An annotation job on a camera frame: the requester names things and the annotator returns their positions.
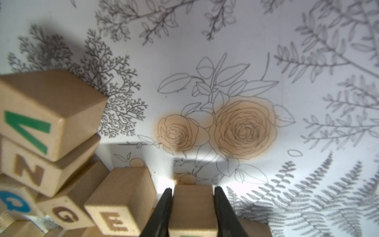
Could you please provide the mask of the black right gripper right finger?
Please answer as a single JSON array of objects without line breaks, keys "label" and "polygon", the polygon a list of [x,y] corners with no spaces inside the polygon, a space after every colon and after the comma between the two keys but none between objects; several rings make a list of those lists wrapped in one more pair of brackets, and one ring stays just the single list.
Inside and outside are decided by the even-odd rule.
[{"label": "black right gripper right finger", "polygon": [[215,187],[214,203],[218,221],[218,237],[248,237],[222,187]]}]

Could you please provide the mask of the wooden block green D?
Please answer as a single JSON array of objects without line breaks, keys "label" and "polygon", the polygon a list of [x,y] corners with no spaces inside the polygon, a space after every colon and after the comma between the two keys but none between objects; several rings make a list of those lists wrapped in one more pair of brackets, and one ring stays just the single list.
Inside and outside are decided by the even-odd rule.
[{"label": "wooden block green D", "polygon": [[218,220],[211,185],[176,185],[169,218],[170,237],[216,237]]}]

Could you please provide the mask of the wooden block brown E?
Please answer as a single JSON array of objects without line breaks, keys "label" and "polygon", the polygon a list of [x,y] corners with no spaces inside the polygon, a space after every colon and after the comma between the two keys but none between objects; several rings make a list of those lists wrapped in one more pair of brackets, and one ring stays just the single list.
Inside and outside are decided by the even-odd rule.
[{"label": "wooden block brown E", "polygon": [[157,193],[146,167],[114,168],[84,204],[104,235],[138,237]]}]

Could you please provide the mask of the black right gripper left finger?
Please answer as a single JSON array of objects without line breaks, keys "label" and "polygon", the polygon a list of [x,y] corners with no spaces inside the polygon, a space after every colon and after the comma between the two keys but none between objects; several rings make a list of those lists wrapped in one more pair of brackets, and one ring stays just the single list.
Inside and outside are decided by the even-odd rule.
[{"label": "black right gripper left finger", "polygon": [[172,201],[172,189],[166,188],[139,237],[169,237],[168,224],[172,210]]}]

